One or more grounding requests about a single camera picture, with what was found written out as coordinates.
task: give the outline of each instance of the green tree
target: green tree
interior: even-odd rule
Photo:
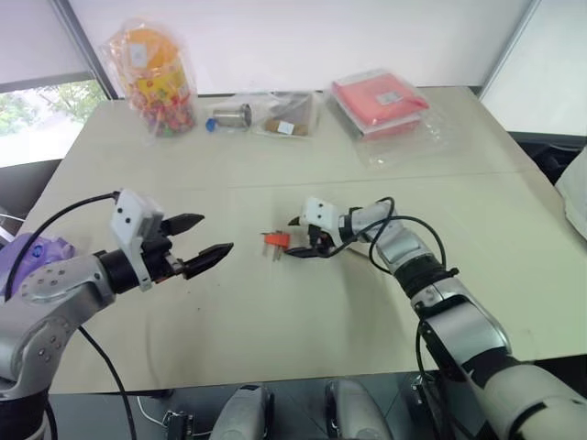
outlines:
[[[105,100],[104,92],[94,80],[41,87],[38,95],[47,101],[52,110],[63,112],[81,123]]]
[[[39,110],[16,93],[0,94],[0,136],[17,133],[37,120]]]

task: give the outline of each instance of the plastic bag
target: plastic bag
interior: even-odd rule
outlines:
[[[441,154],[454,141],[440,104],[383,69],[334,81],[327,103],[370,168]]]
[[[339,107],[355,138],[380,139],[413,130],[428,109],[414,87],[383,69],[332,82],[330,99]]]
[[[309,138],[316,131],[321,100],[314,92],[271,93],[275,105],[253,127],[255,133],[280,138]]]
[[[313,92],[242,93],[205,108],[209,132],[307,138],[316,130],[320,100]]]
[[[174,136],[195,126],[191,97],[178,41],[162,26],[137,19],[102,47],[131,108],[156,136]]]

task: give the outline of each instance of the white table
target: white table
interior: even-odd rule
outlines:
[[[279,262],[262,255],[260,232],[283,228],[309,195],[341,207],[392,195],[401,213],[439,232],[449,264],[504,325],[517,357],[585,352],[587,246],[559,195],[467,89],[426,94],[459,128],[454,145],[382,170],[358,160],[328,112],[309,141],[210,135],[200,126],[147,147],[126,103],[100,104],[24,230],[66,204],[128,187],[152,195],[168,215],[206,215],[175,240],[178,257],[235,242],[205,274],[125,293],[87,324],[128,390],[415,369],[415,315],[391,277],[352,254]],[[51,232],[83,252],[111,250],[111,212],[108,203],[89,206]],[[74,337],[52,391],[115,388],[93,349]]]

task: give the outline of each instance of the window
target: window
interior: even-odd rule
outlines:
[[[105,99],[95,80],[0,93],[0,168],[62,159]]]

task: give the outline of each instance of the white wall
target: white wall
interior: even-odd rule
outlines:
[[[542,0],[482,102],[508,131],[587,136],[587,0]]]
[[[417,85],[482,85],[529,0],[71,0],[95,48],[130,17],[182,36],[201,94],[322,89],[387,67]]]
[[[0,0],[0,84],[86,72],[48,0]]]

